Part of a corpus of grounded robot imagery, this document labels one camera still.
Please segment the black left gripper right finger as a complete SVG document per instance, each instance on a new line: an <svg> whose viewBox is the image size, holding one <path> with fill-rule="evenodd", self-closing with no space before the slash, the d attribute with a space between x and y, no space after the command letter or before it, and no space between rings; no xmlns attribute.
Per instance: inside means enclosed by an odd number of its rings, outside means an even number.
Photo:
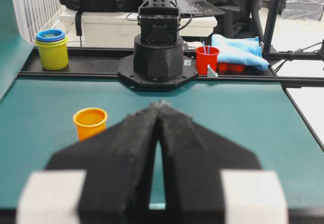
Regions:
<svg viewBox="0 0 324 224"><path fill-rule="evenodd" d="M181 223L288 223L279 178L250 150L159 109L166 208Z"/></svg>

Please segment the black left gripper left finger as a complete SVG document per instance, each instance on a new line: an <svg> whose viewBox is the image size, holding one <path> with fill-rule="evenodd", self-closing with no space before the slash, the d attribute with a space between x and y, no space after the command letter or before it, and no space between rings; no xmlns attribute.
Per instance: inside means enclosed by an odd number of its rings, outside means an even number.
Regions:
<svg viewBox="0 0 324 224"><path fill-rule="evenodd" d="M21 194L17 223L126 223L131 208L146 208L154 164L151 105L120 123L52 154Z"/></svg>

